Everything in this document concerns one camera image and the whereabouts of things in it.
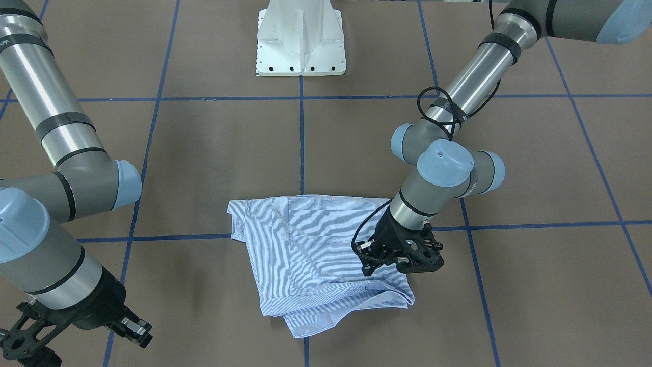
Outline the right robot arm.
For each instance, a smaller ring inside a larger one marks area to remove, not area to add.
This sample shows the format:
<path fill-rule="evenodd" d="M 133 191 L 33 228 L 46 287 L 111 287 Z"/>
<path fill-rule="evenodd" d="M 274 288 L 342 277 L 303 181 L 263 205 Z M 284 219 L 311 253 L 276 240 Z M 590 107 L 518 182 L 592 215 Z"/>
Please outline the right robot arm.
<path fill-rule="evenodd" d="M 138 170 L 112 160 L 47 45 L 47 31 L 24 1 L 2 1 L 2 72 L 54 167 L 2 181 L 2 276 L 30 296 L 21 306 L 37 333 L 16 328 L 3 340 L 28 354 L 74 325 L 105 327 L 146 348 L 151 325 L 125 304 L 124 286 L 63 223 L 137 202 Z"/>

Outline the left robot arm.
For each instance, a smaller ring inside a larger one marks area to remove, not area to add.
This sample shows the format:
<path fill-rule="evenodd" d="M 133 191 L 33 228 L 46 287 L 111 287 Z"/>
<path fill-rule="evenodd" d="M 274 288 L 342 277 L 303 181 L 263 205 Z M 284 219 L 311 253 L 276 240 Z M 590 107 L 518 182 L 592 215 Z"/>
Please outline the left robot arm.
<path fill-rule="evenodd" d="M 394 155 L 413 165 L 367 240 L 352 239 L 352 250 L 371 276 L 383 265 L 401 273 L 433 272 L 443 265 L 442 244 L 431 221 L 450 200 L 495 190 L 504 180 L 504 162 L 489 151 L 473 151 L 455 137 L 486 107 L 503 76 L 542 39 L 622 45 L 650 27 L 650 1 L 512 1 L 492 20 L 482 40 L 449 87 L 416 124 L 398 128 Z"/>

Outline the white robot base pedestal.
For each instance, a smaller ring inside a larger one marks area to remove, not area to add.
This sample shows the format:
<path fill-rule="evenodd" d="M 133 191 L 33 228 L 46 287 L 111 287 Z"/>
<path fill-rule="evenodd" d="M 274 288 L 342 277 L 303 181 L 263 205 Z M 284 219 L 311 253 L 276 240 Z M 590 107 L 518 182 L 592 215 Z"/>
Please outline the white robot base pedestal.
<path fill-rule="evenodd" d="M 342 76 L 342 13 L 330 1 L 271 1 L 258 12 L 256 74 Z"/>

